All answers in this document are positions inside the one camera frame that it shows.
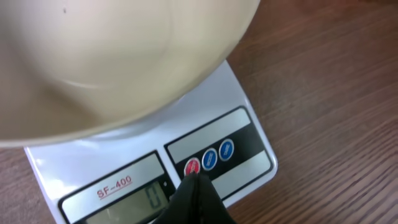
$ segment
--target kitchen scale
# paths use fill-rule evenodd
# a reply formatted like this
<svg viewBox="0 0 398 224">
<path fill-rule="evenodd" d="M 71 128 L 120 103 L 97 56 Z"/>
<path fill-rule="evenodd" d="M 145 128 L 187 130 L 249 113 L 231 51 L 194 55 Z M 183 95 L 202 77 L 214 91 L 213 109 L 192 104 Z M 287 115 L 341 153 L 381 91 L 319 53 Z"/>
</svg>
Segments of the kitchen scale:
<svg viewBox="0 0 398 224">
<path fill-rule="evenodd" d="M 137 126 L 147 129 L 135 133 Z M 57 223 L 149 223 L 191 172 L 208 175 L 228 207 L 277 171 L 271 145 L 227 62 L 137 124 L 25 152 Z"/>
</svg>

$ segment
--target button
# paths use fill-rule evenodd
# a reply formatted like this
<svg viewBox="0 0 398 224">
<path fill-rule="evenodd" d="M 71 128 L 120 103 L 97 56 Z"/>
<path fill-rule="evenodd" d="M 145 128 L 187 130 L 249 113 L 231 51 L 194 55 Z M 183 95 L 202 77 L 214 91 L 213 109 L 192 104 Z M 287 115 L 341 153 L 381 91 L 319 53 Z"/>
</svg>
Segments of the button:
<svg viewBox="0 0 398 224">
<path fill-rule="evenodd" d="M 184 175 L 188 175 L 192 172 L 199 173 L 200 171 L 200 162 L 199 159 L 194 157 L 188 160 L 184 167 Z"/>
<path fill-rule="evenodd" d="M 217 163 L 217 151 L 216 149 L 209 148 L 204 153 L 203 157 L 201 158 L 201 166 L 204 170 L 212 170 Z"/>
<path fill-rule="evenodd" d="M 234 142 L 230 139 L 225 139 L 220 145 L 218 155 L 222 161 L 227 161 L 232 157 L 232 154 L 234 154 Z"/>
</svg>

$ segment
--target blue button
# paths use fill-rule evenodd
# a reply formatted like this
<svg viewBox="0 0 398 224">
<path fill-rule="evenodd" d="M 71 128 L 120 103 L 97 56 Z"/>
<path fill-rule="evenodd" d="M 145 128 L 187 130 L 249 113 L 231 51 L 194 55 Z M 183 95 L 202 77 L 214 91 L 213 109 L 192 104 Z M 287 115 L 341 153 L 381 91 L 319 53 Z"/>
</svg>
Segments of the blue button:
<svg viewBox="0 0 398 224">
<path fill-rule="evenodd" d="M 218 154 L 222 161 L 227 161 L 230 159 L 232 154 L 234 154 L 234 142 L 232 142 L 230 139 L 225 139 L 220 145 Z"/>
<path fill-rule="evenodd" d="M 209 148 L 201 158 L 201 166 L 204 170 L 212 170 L 216 166 L 217 158 L 216 149 Z"/>
</svg>

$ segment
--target red button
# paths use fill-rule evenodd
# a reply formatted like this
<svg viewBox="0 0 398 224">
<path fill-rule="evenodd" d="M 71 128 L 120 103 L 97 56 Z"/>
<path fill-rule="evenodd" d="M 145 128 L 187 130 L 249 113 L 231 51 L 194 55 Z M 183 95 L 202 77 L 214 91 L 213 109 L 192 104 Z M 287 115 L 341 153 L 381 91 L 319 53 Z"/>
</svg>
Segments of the red button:
<svg viewBox="0 0 398 224">
<path fill-rule="evenodd" d="M 199 173 L 200 171 L 200 162 L 198 158 L 191 158 L 188 160 L 187 164 L 184 168 L 184 175 L 188 175 L 192 172 Z"/>
</svg>

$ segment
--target control panel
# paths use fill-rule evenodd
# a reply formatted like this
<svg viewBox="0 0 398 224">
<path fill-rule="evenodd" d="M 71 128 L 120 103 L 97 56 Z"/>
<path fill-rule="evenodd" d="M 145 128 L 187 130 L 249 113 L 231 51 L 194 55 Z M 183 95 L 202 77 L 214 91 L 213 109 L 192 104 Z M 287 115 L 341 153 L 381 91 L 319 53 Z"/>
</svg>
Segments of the control panel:
<svg viewBox="0 0 398 224">
<path fill-rule="evenodd" d="M 244 107 L 236 108 L 165 145 L 178 176 L 209 176 L 226 199 L 272 170 L 272 162 Z"/>
</svg>

